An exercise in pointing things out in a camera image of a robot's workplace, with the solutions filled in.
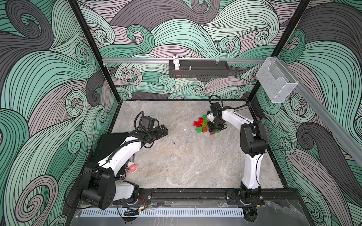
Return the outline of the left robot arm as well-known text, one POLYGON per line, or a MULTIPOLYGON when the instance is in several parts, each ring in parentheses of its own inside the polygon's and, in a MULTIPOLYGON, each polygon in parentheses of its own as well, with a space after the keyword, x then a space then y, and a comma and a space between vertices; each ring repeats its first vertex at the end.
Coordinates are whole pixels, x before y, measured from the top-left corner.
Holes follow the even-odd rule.
POLYGON ((148 133, 141 130, 129 132, 122 144, 111 154, 85 167, 80 179, 80 200, 101 210, 119 200, 137 202, 138 185, 117 179, 116 176, 146 143, 167 135, 168 129, 165 125, 150 129, 148 133))

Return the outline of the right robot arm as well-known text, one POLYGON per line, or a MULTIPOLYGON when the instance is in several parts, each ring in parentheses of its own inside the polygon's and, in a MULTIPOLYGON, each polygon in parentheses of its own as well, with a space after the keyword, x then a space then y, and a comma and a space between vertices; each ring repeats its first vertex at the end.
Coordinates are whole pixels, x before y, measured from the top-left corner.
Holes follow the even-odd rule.
POLYGON ((239 145, 246 155, 240 196, 245 201, 259 197, 261 194, 259 182, 261 162, 271 144, 266 137, 265 125, 261 121, 248 119, 237 113, 235 109, 218 102, 210 103, 210 111, 206 116, 207 126, 211 133, 226 129, 226 123, 234 126, 240 132, 239 145))

